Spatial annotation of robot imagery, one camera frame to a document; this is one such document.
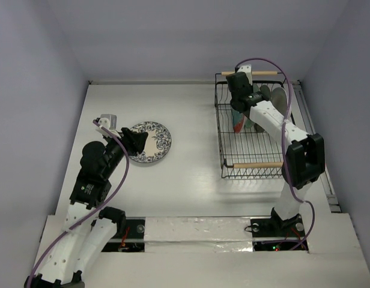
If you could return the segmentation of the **blue floral white plate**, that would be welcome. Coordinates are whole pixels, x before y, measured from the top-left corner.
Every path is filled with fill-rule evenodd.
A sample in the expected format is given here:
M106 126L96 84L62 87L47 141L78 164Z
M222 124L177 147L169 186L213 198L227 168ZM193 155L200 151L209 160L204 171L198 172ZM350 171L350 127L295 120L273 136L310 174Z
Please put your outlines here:
M131 130L138 133L148 133L142 153L130 156L133 161L142 164L154 163L168 154L172 144L172 136L163 124L144 121L134 125Z

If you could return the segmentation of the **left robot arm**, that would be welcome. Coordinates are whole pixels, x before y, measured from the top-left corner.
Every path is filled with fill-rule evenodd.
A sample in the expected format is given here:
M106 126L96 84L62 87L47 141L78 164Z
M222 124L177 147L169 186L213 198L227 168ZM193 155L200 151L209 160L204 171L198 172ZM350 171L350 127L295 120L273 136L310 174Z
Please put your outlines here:
M109 178L123 158L144 150L148 133L99 129L107 143L93 141L83 147L61 234L40 256L25 287L84 287L108 241L125 233L126 213L108 206L116 195Z

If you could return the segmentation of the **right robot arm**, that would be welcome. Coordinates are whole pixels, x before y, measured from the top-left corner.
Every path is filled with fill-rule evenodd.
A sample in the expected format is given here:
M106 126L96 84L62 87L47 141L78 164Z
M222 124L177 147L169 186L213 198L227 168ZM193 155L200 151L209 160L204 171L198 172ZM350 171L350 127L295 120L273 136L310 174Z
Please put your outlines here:
M226 76L231 93L231 107L261 126L282 148L282 176L285 180L281 196L271 210L270 218L253 223L253 233L262 237L283 237L294 227L300 207L312 184L325 171L324 139L288 120L271 102L271 93L253 90L249 73L238 71Z

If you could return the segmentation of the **red and teal plate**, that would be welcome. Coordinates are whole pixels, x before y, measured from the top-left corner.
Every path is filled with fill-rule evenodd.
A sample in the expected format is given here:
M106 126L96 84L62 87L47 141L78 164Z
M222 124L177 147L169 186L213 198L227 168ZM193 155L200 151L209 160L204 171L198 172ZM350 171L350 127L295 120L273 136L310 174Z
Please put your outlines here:
M234 133L239 133L244 127L247 121L247 117L245 117L244 114L234 109L231 109L231 114L232 114L232 123L233 123Z

